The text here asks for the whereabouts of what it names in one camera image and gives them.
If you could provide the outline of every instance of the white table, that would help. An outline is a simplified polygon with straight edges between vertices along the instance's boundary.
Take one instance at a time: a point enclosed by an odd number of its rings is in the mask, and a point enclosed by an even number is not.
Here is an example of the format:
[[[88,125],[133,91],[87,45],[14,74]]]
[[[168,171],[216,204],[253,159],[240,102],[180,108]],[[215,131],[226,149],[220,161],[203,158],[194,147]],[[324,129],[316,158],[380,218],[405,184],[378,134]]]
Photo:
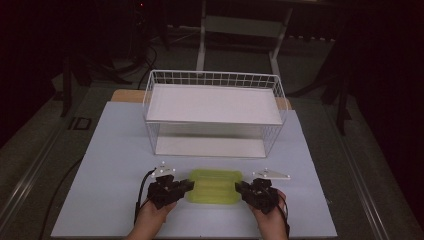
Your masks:
[[[155,156],[140,103],[108,102],[62,207],[52,237],[123,237],[133,226],[140,183],[162,161],[176,168],[175,180],[195,168],[252,172],[269,168],[291,175],[273,180],[286,193],[292,238],[335,237],[337,233],[296,112],[288,119],[266,159]],[[153,179],[146,182],[143,196]],[[169,214],[158,238],[259,238],[246,203],[192,204],[185,199]]]

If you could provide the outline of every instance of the gray floor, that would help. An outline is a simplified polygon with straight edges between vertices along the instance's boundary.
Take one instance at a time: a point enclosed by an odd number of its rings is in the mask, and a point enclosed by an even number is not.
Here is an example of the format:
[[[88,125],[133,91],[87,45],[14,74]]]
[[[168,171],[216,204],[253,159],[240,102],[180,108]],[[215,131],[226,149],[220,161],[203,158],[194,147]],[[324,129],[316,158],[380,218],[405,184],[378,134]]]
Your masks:
[[[230,51],[228,45],[223,46],[216,40],[216,36],[208,36],[208,39],[205,70],[271,72],[264,49],[250,46],[250,43],[233,46],[234,50]],[[167,52],[159,40],[153,39],[152,46],[157,51],[156,67],[194,70],[197,30],[173,30],[172,41],[176,42]],[[286,40],[278,57],[284,90],[292,92],[312,82],[331,46],[331,42],[318,40],[309,43]],[[153,55],[153,51],[149,51],[151,59]],[[11,213],[10,224],[0,235],[1,239],[38,237],[54,190],[68,169],[83,157],[105,103],[115,89],[136,88],[144,71],[141,69],[125,76],[134,82],[131,86],[119,86],[98,78],[90,88],[75,87],[75,104],[68,118],[59,117],[61,102],[47,102],[0,150],[1,207],[8,203],[15,186],[22,184],[20,180],[35,159],[45,159],[39,175],[33,176],[37,180],[28,189],[26,200],[17,204],[16,211]],[[60,79],[61,76],[55,79],[59,80],[55,81],[58,86]],[[346,120],[346,136],[343,137],[335,128],[335,106],[322,105],[319,100],[322,90],[314,90],[290,101],[299,116],[328,200],[339,235],[336,239],[424,239],[355,99],[349,98],[348,111],[352,119]],[[86,131],[68,129],[72,117],[90,118],[92,125]],[[75,173],[76,169],[66,178],[55,197],[43,239],[50,239],[49,233]]]

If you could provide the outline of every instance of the dark background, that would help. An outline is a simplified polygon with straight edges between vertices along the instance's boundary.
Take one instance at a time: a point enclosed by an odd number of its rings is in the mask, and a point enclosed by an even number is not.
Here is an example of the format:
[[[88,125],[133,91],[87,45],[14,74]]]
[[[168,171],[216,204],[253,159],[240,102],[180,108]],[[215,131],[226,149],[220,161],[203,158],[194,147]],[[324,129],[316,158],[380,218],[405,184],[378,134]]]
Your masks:
[[[98,62],[128,57],[125,55],[132,51],[128,39],[135,28],[133,1],[21,0],[0,4],[1,147],[55,94],[50,80],[62,72],[70,49],[77,48]],[[200,1],[168,0],[165,5],[169,24],[199,26]],[[224,6],[216,10],[228,13],[235,7]],[[295,4],[287,32],[306,41],[311,37],[337,39],[348,19],[364,14],[369,19],[355,28],[366,39],[367,48],[358,53],[359,60],[352,66],[350,92],[422,227],[423,11],[418,0]],[[357,44],[347,41],[344,47]],[[336,54],[329,64],[343,61],[343,57]]]

